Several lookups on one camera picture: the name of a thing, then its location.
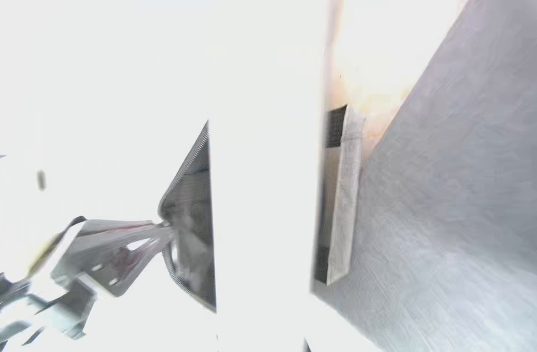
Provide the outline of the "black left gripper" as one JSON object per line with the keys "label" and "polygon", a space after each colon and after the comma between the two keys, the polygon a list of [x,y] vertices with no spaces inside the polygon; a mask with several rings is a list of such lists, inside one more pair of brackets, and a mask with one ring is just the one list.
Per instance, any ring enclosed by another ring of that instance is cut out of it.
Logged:
{"label": "black left gripper", "polygon": [[29,345],[44,331],[82,338],[96,294],[75,279],[87,275],[120,297],[172,240],[170,228],[152,221],[83,219],[51,277],[11,282],[0,273],[0,348]]}

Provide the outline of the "grey laptop bag with strap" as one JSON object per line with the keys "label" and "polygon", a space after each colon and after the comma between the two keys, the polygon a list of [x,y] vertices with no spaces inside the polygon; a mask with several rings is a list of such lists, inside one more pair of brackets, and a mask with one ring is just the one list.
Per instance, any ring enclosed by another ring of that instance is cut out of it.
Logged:
{"label": "grey laptop bag with strap", "polygon": [[383,351],[537,351],[537,1],[339,1],[318,322]]}

